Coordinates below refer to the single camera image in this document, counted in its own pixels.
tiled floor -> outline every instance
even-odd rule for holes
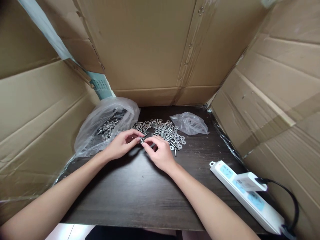
[[[84,240],[92,225],[59,223],[46,240]]]
[[[45,240],[84,240],[93,227],[93,225],[59,223]],[[175,230],[146,230],[175,236]],[[210,240],[207,232],[182,231],[182,236],[183,240]]]

pile of screws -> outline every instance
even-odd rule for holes
[[[106,141],[111,137],[112,131],[114,127],[117,125],[117,123],[122,119],[122,117],[125,115],[127,110],[117,110],[116,113],[108,120],[106,121],[103,126],[98,128],[97,135],[101,135],[102,141]]]
[[[178,134],[179,128],[173,126],[171,121],[166,121],[163,123],[162,119],[151,119],[146,122],[136,122],[132,128],[137,129],[142,132],[144,137],[150,133],[149,129],[153,128],[154,133],[151,133],[151,136],[157,135],[162,137],[164,140],[169,142],[170,150],[174,151],[174,155],[177,156],[177,150],[182,149],[182,144],[185,145],[185,137]],[[144,143],[144,138],[140,137],[140,144]]]

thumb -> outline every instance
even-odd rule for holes
[[[154,154],[154,151],[147,143],[143,143],[142,146],[144,150],[146,150],[146,152],[149,154],[150,157]]]
[[[139,142],[139,138],[133,139],[131,142],[126,144],[126,149],[129,151],[131,148],[133,148],[137,143]]]

power adapter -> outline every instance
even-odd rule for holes
[[[268,189],[266,184],[260,184],[258,178],[252,172],[238,174],[234,177],[234,180],[238,182],[239,186],[245,191],[266,191]]]

power cord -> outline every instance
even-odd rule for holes
[[[293,229],[297,225],[298,218],[299,218],[299,204],[298,204],[296,197],[285,186],[283,186],[282,184],[280,184],[274,180],[271,180],[268,178],[259,178],[259,177],[255,178],[255,180],[260,184],[267,184],[269,182],[275,183],[278,186],[282,187],[284,190],[286,190],[287,193],[289,193],[289,195],[291,196],[293,203],[294,203],[294,218],[293,218],[292,223],[289,226],[282,225],[282,228],[283,228],[282,233],[289,240],[296,240],[296,235],[293,232]]]

